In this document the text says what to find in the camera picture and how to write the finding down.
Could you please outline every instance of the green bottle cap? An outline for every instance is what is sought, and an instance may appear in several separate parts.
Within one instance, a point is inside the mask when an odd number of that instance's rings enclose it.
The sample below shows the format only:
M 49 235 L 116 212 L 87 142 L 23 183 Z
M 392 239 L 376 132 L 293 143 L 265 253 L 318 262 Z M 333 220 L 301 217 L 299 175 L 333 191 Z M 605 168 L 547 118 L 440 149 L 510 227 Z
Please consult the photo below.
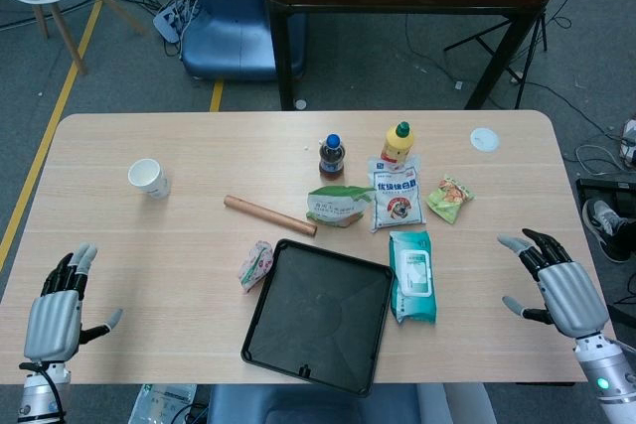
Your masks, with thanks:
M 406 136 L 408 136 L 409 132 L 410 126 L 408 126 L 408 123 L 406 121 L 400 123 L 396 128 L 396 135 L 400 138 L 405 138 Z

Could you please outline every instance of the floor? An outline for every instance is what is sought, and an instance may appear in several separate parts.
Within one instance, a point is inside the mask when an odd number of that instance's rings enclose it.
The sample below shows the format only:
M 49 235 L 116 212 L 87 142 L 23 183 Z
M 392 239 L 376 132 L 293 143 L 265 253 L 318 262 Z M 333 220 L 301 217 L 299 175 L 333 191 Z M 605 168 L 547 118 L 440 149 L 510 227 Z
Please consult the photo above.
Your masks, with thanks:
M 63 7 L 82 0 L 69 0 Z M 550 16 L 563 0 L 552 0 Z M 133 5 L 124 5 L 151 27 L 151 18 Z M 603 131 L 618 132 L 636 112 L 636 37 L 633 35 L 636 0 L 569 0 L 561 15 L 571 21 L 562 29 L 548 25 L 549 50 L 537 52 L 529 79 L 551 87 Z M 82 35 L 91 6 L 66 15 L 74 38 Z M 28 6 L 0 0 L 0 25 L 30 17 Z M 460 109 L 488 56 L 475 43 L 442 54 L 443 46 L 498 20 L 487 17 L 409 16 L 413 48 L 449 71 L 412 52 L 405 41 L 404 15 L 318 15 L 309 19 L 308 64 L 298 83 L 298 97 L 313 110 L 323 109 Z M 14 207 L 49 118 L 59 101 L 71 66 L 63 41 L 50 22 L 45 42 L 36 25 L 12 30 L 0 27 L 0 230 L 9 224 Z M 489 42 L 498 41 L 491 34 Z M 189 77 L 177 58 L 168 58 L 156 33 L 134 34 L 108 9 L 103 9 L 84 56 L 88 75 L 78 76 L 62 117 L 86 112 L 209 111 L 214 83 Z M 514 63 L 516 70 L 522 61 Z M 455 82 L 463 81 L 461 89 Z M 516 87 L 502 77 L 486 107 L 511 108 Z M 616 144 L 600 136 L 562 99 L 543 87 L 529 85 L 524 108 L 544 112 L 552 120 L 561 151 L 572 158 L 574 147 L 588 138 L 616 152 Z M 228 81 L 221 111 L 275 110 L 276 85 Z M 579 164 L 566 162 L 572 182 L 590 177 Z M 600 168 L 609 166 L 601 163 Z M 629 180 L 626 175 L 610 178 Z M 22 216 L 27 216 L 29 204 Z M 4 267 L 4 291 L 20 241 L 19 223 Z M 596 270 L 608 303 L 626 294 L 636 262 L 616 265 L 607 261 L 589 236 Z M 636 315 L 636 310 L 623 309 Z M 636 331 L 616 326 L 619 338 L 636 346 Z M 487 386 L 501 423 L 606 422 L 587 387 Z M 74 386 L 71 423 L 126 422 L 138 386 Z M 13 422 L 21 386 L 0 387 L 0 421 Z

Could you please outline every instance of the shoe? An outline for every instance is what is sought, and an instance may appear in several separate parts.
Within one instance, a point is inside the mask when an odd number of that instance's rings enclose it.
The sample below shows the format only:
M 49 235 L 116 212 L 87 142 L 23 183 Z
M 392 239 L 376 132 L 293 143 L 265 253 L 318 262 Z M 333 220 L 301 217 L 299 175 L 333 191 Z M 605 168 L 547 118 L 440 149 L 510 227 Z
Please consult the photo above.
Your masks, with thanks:
M 619 216 L 604 201 L 589 199 L 583 205 L 583 223 L 594 234 L 605 256 L 612 262 L 622 263 L 629 260 L 631 252 L 614 243 L 616 231 L 627 219 Z

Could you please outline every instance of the wooden chair leg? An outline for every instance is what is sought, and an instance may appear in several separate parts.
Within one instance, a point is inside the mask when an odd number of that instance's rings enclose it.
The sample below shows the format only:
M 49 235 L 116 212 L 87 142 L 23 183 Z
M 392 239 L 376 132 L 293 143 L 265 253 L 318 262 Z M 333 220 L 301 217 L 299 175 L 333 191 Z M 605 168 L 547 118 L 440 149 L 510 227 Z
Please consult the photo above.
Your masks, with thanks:
M 42 35 L 44 35 L 45 39 L 48 39 L 49 29 L 47 29 L 47 21 L 44 20 L 44 13 L 42 12 L 42 6 L 40 4 L 34 4 L 33 13 L 36 14 L 36 20 L 38 21 L 38 26 L 40 27 L 40 31 L 42 32 Z
M 130 15 L 126 10 L 122 9 L 119 4 L 117 4 L 114 0 L 101 0 L 104 4 L 110 7 L 115 14 L 121 17 L 123 20 L 128 22 L 132 28 L 139 34 L 145 35 L 148 33 L 145 27 L 143 27 L 137 19 L 135 19 L 132 15 Z
M 67 27 L 67 23 L 64 21 L 64 17 L 60 12 L 60 6 L 57 2 L 55 4 L 51 4 L 51 13 L 53 14 L 53 19 L 56 21 L 56 25 L 58 26 L 60 33 L 62 34 L 64 43 L 67 44 L 67 49 L 69 49 L 71 57 L 73 57 L 73 61 L 78 67 L 78 71 L 81 74 L 86 74 L 86 67 L 80 57 L 80 52 L 78 52 L 78 46 L 73 40 L 73 37 L 71 37 L 71 32 L 69 32 L 69 27 Z

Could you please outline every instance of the yellow bottle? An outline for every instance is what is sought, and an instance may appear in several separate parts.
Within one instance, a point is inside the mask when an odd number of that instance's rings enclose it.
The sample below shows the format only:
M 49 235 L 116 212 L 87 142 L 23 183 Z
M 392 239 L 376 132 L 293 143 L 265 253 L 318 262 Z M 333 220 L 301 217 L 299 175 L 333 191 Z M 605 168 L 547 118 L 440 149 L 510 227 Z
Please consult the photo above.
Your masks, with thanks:
M 387 140 L 381 155 L 382 159 L 390 163 L 403 163 L 414 141 L 415 137 L 410 132 L 408 123 L 403 121 L 398 126 L 387 131 Z

